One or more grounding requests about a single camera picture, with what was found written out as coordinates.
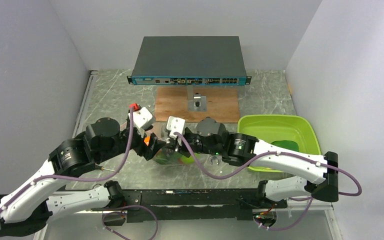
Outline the clear zip top bag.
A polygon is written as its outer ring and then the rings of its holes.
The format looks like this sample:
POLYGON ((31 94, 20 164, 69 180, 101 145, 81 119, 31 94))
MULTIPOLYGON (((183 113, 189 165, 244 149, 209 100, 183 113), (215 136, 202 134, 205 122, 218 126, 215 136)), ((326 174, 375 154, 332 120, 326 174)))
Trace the clear zip top bag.
MULTIPOLYGON (((156 136, 166 141, 169 139, 168 133, 166 132, 166 125, 162 122, 157 122, 153 125, 153 129, 151 130, 156 136)), ((156 164, 170 167, 170 166, 183 166, 178 163, 178 159, 180 156, 183 156, 182 154, 175 152, 174 150, 162 148, 160 149, 157 154, 151 159, 156 164)))

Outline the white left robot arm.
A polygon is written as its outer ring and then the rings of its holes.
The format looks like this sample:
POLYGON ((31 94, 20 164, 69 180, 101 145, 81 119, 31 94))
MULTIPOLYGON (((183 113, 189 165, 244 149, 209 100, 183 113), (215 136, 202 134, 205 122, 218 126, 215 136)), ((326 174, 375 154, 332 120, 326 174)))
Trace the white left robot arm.
POLYGON ((85 173, 130 151, 152 159, 165 142, 128 121, 121 129, 118 121, 100 118, 76 137, 63 141, 52 151, 39 170, 18 189, 0 194, 0 237, 25 237, 42 230, 63 216, 87 209, 117 210, 127 202, 122 188, 110 175, 102 177, 103 186, 55 197, 54 193, 69 182, 86 182, 85 173))

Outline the green apple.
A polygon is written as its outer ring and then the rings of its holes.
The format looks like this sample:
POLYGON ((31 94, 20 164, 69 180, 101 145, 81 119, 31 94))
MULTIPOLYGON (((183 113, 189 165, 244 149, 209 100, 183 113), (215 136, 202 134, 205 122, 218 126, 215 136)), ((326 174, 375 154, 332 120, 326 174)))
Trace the green apple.
POLYGON ((193 164, 194 162, 195 162, 195 160, 192 156, 186 157, 186 156, 181 155, 178 159, 178 163, 180 165, 189 165, 189 164, 193 164))

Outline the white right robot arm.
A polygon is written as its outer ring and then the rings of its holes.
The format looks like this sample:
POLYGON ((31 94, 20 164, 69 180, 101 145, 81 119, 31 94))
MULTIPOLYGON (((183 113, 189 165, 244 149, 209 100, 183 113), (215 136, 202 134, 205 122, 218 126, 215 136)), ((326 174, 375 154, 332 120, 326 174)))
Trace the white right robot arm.
POLYGON ((255 136, 229 132, 224 124, 210 117, 201 120, 195 132, 185 124, 183 118, 168 118, 166 130, 170 140, 166 147, 186 157, 220 156, 223 162, 237 167, 228 178, 247 167, 266 167, 291 174, 289 178, 259 183, 255 200, 262 208, 305 195, 328 203, 339 200, 338 154, 335 152, 320 155, 286 149, 255 136))

